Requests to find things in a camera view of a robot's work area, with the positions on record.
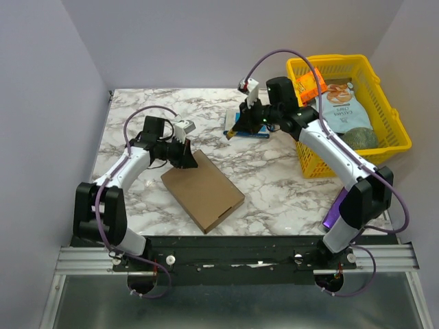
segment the brown box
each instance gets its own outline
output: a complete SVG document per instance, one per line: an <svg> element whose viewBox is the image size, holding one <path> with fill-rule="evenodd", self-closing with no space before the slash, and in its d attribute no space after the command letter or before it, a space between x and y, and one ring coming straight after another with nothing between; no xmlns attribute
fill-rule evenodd
<svg viewBox="0 0 439 329"><path fill-rule="evenodd" d="M243 204L244 194L202 151L196 151L193 157L198 168L173 168L162 175L162 181L206 234Z"/></svg>

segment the yellow plastic crate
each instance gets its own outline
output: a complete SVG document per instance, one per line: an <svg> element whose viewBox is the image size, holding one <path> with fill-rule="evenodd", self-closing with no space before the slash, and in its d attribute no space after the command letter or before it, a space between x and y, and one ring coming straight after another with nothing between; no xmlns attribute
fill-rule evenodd
<svg viewBox="0 0 439 329"><path fill-rule="evenodd" d="M374 165L379 165L394 154L407 151L412 147L398 111L390 107L379 85L368 59L363 55L321 55L308 57L317 67L324 79L352 78L355 97L366 109L370 122L378 136L379 148L361 149L357 153ZM309 72L309 68L300 58L287 61L288 77L295 82L296 77ZM323 160L300 142L296 143L297 154L306 178L335 176Z"/></svg>

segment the marble table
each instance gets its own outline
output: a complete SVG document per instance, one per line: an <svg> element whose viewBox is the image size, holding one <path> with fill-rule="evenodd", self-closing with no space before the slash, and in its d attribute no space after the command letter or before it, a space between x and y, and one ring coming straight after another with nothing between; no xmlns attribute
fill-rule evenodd
<svg viewBox="0 0 439 329"><path fill-rule="evenodd" d="M261 99L268 102L264 91ZM244 96L234 89L123 89L116 90L108 113L93 179L105 174L123 152L122 126L135 110L162 105L192 120L193 151L201 149L246 196L244 204L208 233L217 235L315 235L342 184L337 178L304 179L293 139L282 132L269 139L223 135L226 110L237 108ZM131 120L129 137L142 130L145 115L171 115L145 111ZM143 235L203 235L161 182L171 168L144 171L125 192L128 226ZM389 227L380 217L372 222ZM366 234L379 234L366 231Z"/></svg>

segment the orange snack package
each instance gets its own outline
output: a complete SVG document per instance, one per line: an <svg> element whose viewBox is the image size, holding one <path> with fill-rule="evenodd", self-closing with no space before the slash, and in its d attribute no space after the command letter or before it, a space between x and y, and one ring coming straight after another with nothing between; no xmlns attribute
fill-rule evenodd
<svg viewBox="0 0 439 329"><path fill-rule="evenodd" d="M320 84L320 87L322 88L322 93L328 90L327 84L324 82L322 75L320 74L319 70L315 68L318 81ZM302 75L298 79L296 79L297 82L297 89L300 95L300 98L302 99L303 103L306 103L307 101L313 99L318 95L317 90L317 84L314 80L314 76L312 72L308 72L305 75Z"/></svg>

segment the white wall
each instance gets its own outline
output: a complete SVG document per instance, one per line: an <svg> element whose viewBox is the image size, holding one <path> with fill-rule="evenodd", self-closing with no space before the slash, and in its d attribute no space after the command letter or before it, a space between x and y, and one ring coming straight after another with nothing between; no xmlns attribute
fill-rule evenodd
<svg viewBox="0 0 439 329"><path fill-rule="evenodd" d="M0 328L37 328L108 92L59 0L0 9Z"/></svg>
<svg viewBox="0 0 439 329"><path fill-rule="evenodd" d="M371 56L402 0L62 0L104 81L236 87L263 54ZM255 74L285 75L288 55Z"/></svg>
<svg viewBox="0 0 439 329"><path fill-rule="evenodd" d="M439 1L405 0L371 58L390 103L399 111L413 148L390 161L396 187L412 222L403 239L412 241L430 314L439 326ZM401 223L394 202L392 220Z"/></svg>

